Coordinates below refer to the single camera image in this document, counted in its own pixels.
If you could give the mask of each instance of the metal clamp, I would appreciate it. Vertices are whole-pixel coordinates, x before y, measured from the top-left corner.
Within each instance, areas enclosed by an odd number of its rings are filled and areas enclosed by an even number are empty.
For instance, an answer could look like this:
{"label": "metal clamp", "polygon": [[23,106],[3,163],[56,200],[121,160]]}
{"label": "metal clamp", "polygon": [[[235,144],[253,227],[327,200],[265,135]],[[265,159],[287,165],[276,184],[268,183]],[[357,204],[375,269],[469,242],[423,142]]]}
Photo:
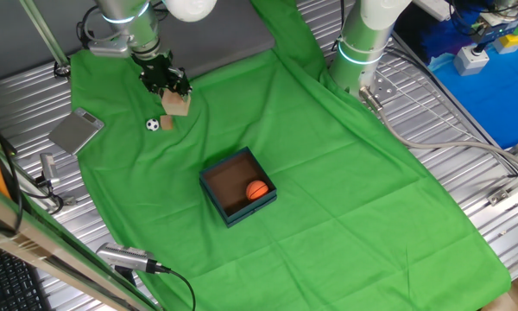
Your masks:
{"label": "metal clamp", "polygon": [[511,182],[495,191],[487,198],[487,200],[491,203],[492,206],[495,206],[516,193],[518,193],[518,177],[514,178]]}
{"label": "metal clamp", "polygon": [[383,108],[380,101],[374,97],[374,94],[372,94],[367,86],[363,86],[359,89],[359,95],[369,104],[374,113],[379,112]]}

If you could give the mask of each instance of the keyboard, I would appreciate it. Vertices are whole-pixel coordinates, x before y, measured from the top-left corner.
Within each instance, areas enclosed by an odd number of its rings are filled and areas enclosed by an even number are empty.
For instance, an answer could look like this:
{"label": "keyboard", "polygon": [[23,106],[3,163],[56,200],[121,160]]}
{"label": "keyboard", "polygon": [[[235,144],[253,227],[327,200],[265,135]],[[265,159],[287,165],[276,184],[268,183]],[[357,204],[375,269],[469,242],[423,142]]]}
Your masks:
{"label": "keyboard", "polygon": [[0,249],[0,311],[49,309],[35,268]]}

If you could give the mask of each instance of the gray cable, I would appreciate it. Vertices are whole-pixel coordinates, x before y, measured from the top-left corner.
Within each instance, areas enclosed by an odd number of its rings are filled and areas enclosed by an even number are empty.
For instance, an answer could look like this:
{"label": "gray cable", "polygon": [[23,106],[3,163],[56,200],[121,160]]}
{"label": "gray cable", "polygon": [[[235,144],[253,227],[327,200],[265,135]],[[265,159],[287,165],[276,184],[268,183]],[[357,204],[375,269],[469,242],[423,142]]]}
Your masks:
{"label": "gray cable", "polygon": [[[151,0],[146,0],[146,2],[144,3],[144,5],[142,6],[141,9],[138,10],[138,12],[142,11],[142,9],[144,9],[144,7],[146,5],[148,5],[150,3]],[[139,16],[134,16],[134,18],[132,20],[130,20],[130,22],[126,22],[124,24],[124,27],[117,31],[115,34],[113,35],[109,35],[109,36],[106,36],[105,38],[96,38],[94,37],[93,35],[90,34],[90,31],[88,30],[88,27],[86,27],[88,25],[88,20],[86,20],[86,22],[83,24],[83,30],[85,31],[85,34],[86,36],[93,40],[93,41],[98,41],[98,42],[106,42],[106,41],[111,41],[115,38],[117,38],[118,36],[122,35],[123,34],[123,31],[125,31],[135,20],[136,18],[138,18]]]}
{"label": "gray cable", "polygon": [[391,124],[389,123],[388,117],[386,116],[386,113],[383,110],[380,110],[378,113],[380,114],[380,119],[386,124],[386,127],[391,132],[391,134],[393,134],[395,136],[395,138],[397,138],[404,145],[407,145],[409,147],[417,148],[417,149],[438,149],[438,148],[450,148],[450,147],[460,147],[460,146],[476,147],[476,148],[482,148],[482,149],[496,152],[499,155],[506,157],[510,161],[518,163],[518,157],[516,155],[513,155],[513,154],[511,154],[503,149],[499,149],[495,146],[491,146],[490,144],[487,144],[487,143],[478,143],[478,142],[413,143],[413,142],[410,142],[407,139],[400,136],[399,134],[397,134],[397,132],[395,131],[393,126],[391,126]]}

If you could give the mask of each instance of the wooden block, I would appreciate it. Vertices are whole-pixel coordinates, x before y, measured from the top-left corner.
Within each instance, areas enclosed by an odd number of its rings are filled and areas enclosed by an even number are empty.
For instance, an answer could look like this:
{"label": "wooden block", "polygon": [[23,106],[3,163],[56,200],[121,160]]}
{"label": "wooden block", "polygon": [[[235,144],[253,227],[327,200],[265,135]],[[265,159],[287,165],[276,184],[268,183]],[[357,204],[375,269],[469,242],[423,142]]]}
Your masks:
{"label": "wooden block", "polygon": [[168,115],[187,116],[191,99],[190,95],[188,95],[188,100],[184,101],[178,93],[173,93],[165,89],[163,98],[161,98],[161,104],[163,105],[163,109],[165,109],[165,113]]}
{"label": "wooden block", "polygon": [[171,117],[171,116],[161,116],[159,119],[159,123],[161,124],[162,130],[172,130],[173,129],[173,117]]}

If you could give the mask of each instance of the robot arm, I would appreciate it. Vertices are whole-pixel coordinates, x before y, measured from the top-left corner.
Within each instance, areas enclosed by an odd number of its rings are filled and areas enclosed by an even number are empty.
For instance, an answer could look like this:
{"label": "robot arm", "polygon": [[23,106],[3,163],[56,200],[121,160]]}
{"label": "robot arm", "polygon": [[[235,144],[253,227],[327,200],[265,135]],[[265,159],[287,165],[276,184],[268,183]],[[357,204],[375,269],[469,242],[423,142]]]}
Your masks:
{"label": "robot arm", "polygon": [[[184,68],[172,67],[173,55],[161,52],[159,23],[150,0],[95,0],[104,19],[115,34],[98,39],[92,37],[83,22],[91,52],[105,57],[132,57],[142,68],[140,80],[148,91],[163,95],[163,90],[186,98],[192,87]],[[171,14],[184,22],[196,22],[207,16],[216,0],[164,0]]]}

